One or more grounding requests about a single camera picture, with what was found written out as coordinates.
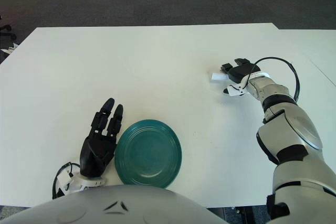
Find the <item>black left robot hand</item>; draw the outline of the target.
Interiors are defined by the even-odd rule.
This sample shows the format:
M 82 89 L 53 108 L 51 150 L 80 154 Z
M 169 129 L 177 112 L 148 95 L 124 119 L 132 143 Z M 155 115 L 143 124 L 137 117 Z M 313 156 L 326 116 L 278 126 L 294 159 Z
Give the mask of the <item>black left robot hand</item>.
M 113 106 L 114 99 L 109 98 L 94 115 L 90 132 L 80 152 L 80 174 L 84 177 L 100 177 L 114 158 L 117 135 L 123 118 L 123 106 L 119 104 L 113 117 L 109 118 Z

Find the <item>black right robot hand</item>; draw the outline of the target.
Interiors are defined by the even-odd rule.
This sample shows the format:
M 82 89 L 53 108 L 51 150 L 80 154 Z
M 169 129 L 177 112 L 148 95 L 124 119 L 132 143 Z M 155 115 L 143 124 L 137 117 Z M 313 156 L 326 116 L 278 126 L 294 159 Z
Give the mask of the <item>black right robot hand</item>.
M 229 80 L 236 84 L 240 84 L 243 77 L 249 75 L 253 72 L 259 72 L 260 68 L 258 66 L 254 67 L 248 59 L 237 58 L 234 60 L 237 66 L 232 66 L 230 63 L 223 64 L 220 70 L 228 75 Z

